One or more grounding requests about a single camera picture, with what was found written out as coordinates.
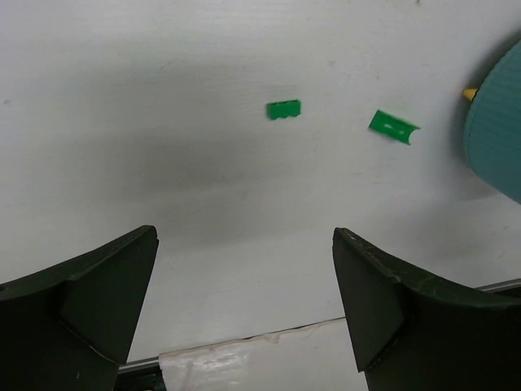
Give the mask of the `green curved lego tile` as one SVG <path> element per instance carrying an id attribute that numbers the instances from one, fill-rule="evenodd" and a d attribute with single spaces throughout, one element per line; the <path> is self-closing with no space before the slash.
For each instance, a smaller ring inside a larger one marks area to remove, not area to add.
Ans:
<path id="1" fill-rule="evenodd" d="M 377 110 L 369 123 L 369 129 L 397 142 L 410 145 L 411 134 L 420 127 L 382 110 Z"/>

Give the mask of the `brown lego plate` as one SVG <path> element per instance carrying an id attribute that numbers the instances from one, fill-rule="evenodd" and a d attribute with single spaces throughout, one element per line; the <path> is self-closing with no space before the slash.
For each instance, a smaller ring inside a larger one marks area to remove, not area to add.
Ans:
<path id="1" fill-rule="evenodd" d="M 475 88 L 465 89 L 462 92 L 463 96 L 471 102 L 475 99 L 475 96 L 477 95 L 477 93 L 478 93 L 478 89 L 475 89 Z"/>

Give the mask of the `teal round divided container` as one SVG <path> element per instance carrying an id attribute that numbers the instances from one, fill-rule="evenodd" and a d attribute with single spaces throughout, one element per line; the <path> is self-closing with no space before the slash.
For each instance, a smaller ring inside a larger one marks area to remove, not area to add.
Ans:
<path id="1" fill-rule="evenodd" d="M 473 172 L 520 201 L 520 43 L 494 65 L 472 99 L 463 150 Z"/>

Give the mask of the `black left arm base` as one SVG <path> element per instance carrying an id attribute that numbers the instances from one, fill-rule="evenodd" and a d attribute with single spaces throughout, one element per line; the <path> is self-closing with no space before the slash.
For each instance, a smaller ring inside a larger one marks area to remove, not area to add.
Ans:
<path id="1" fill-rule="evenodd" d="M 166 391 L 158 358 L 129 362 L 119 368 L 114 391 Z"/>

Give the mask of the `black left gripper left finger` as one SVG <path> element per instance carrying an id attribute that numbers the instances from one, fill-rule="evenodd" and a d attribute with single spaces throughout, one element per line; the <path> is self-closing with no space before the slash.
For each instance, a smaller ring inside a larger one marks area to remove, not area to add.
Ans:
<path id="1" fill-rule="evenodd" d="M 3 390 L 111 390 L 126 364 L 158 250 L 139 228 L 1 285 Z"/>

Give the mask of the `small green lego plate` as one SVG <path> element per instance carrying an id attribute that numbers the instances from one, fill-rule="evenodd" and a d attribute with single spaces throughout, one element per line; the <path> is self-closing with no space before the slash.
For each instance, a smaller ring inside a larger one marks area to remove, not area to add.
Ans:
<path id="1" fill-rule="evenodd" d="M 266 116 L 271 121 L 298 117 L 301 114 L 301 102 L 298 99 L 267 103 Z"/>

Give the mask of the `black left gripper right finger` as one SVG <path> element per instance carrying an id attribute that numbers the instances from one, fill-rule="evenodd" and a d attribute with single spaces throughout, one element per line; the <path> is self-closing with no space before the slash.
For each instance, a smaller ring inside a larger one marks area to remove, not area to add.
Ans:
<path id="1" fill-rule="evenodd" d="M 520 282 L 468 288 L 338 228 L 333 260 L 371 390 L 517 390 Z"/>

